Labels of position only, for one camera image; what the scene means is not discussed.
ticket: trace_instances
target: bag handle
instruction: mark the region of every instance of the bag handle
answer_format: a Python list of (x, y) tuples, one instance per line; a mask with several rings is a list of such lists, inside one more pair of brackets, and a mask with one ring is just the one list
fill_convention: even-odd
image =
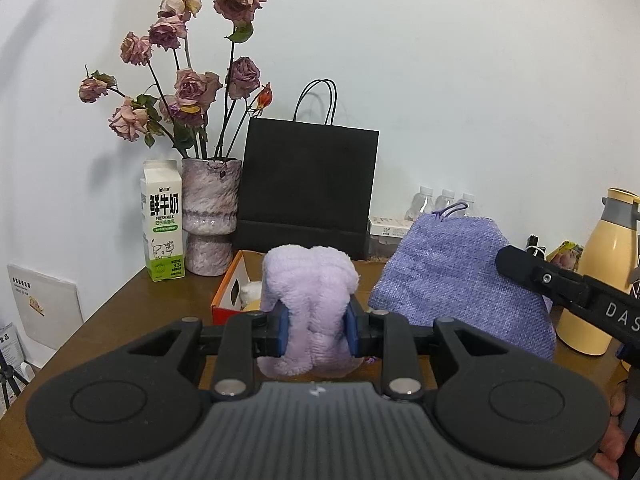
[(450, 215), (452, 215), (456, 211), (464, 211), (468, 207), (469, 207), (469, 204), (467, 204), (466, 202), (462, 202), (462, 200), (460, 200), (438, 211), (432, 211), (432, 214), (436, 215), (436, 218), (439, 218), (440, 221), (442, 221), (445, 218), (448, 218)]
[(324, 118), (324, 124), (327, 124), (329, 121), (329, 114), (331, 114), (331, 122), (329, 124), (333, 125), (334, 124), (334, 117), (335, 117), (335, 107), (337, 105), (338, 102), (338, 89), (335, 86), (335, 82), (332, 79), (314, 79), (311, 83), (307, 84), (305, 86), (305, 89), (302, 91), (302, 93), (300, 94), (300, 97), (298, 98), (298, 102), (296, 104), (296, 110), (293, 112), (293, 122), (296, 122), (296, 116), (298, 115), (298, 108), (300, 107), (300, 103), (302, 102), (302, 99), (305, 98), (305, 96), (311, 92), (311, 89), (320, 84), (320, 83), (324, 83), (325, 85), (327, 85), (327, 87), (329, 88), (329, 95), (330, 95), (330, 100), (329, 100), (329, 109), (326, 112), (326, 117)]

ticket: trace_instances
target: finger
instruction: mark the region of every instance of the finger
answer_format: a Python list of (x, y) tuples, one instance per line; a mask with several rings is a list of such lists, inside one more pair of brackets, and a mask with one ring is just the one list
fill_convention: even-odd
[(626, 383), (621, 383), (616, 386), (613, 391), (613, 395), (609, 401), (611, 406), (611, 415), (618, 416), (625, 409), (626, 395), (625, 395)]
[(607, 458), (611, 460), (617, 460), (622, 456), (625, 450), (625, 434), (614, 423), (613, 420), (609, 421), (609, 427), (600, 443), (600, 450)]
[(612, 478), (618, 478), (618, 464), (604, 454), (596, 453), (596, 456), (593, 457), (593, 463)]

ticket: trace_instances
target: purple fluffy cloth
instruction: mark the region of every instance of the purple fluffy cloth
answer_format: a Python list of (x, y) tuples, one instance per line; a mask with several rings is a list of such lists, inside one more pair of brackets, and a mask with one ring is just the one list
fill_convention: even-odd
[(280, 300), (289, 309), (289, 341), (280, 358), (260, 357), (260, 371), (270, 378), (311, 371), (343, 377), (360, 366), (344, 336), (342, 317), (358, 288), (349, 257), (331, 247), (276, 247), (262, 263), (260, 310)]

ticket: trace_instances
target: purple towel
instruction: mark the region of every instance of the purple towel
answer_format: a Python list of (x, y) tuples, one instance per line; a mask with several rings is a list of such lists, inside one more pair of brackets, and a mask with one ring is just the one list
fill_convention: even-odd
[(258, 366), (271, 378), (312, 371), (342, 377), (362, 359), (351, 357), (342, 317), (358, 288), (349, 257), (330, 247), (276, 247), (262, 262), (260, 310), (280, 300), (289, 309), (289, 341), (281, 358), (260, 357)]
[(556, 333), (542, 296), (495, 269), (495, 255), (506, 245), (488, 218), (422, 215), (386, 264), (369, 306), (423, 326), (439, 316), (455, 317), (551, 359)]

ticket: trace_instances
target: milk carton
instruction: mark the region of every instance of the milk carton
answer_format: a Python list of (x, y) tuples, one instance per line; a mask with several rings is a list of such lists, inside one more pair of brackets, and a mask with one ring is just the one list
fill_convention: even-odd
[(142, 222), (146, 270), (155, 282), (184, 276), (182, 179), (175, 160), (146, 160)]

